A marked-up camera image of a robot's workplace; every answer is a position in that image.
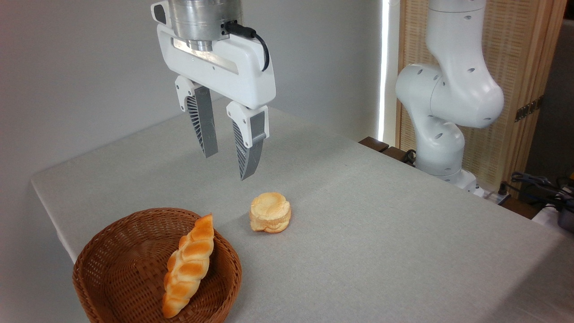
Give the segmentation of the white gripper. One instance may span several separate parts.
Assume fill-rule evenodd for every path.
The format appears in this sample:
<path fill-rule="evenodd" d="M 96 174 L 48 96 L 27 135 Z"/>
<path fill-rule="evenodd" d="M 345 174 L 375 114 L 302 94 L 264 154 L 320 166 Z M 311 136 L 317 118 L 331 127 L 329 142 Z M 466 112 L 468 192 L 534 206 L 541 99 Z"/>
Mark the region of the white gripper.
<path fill-rule="evenodd" d="M 157 35 L 164 61 L 179 74 L 175 80 L 179 105 L 191 117 L 205 157 L 218 152 L 212 89 L 233 100 L 227 105 L 227 114 L 232 119 L 240 179 L 252 176 L 264 139 L 270 136 L 268 107 L 264 105 L 276 94 L 273 64 L 262 71 L 265 57 L 261 44 L 230 35 L 214 41 L 212 51 L 203 52 L 193 50 L 164 24 L 157 25 Z"/>

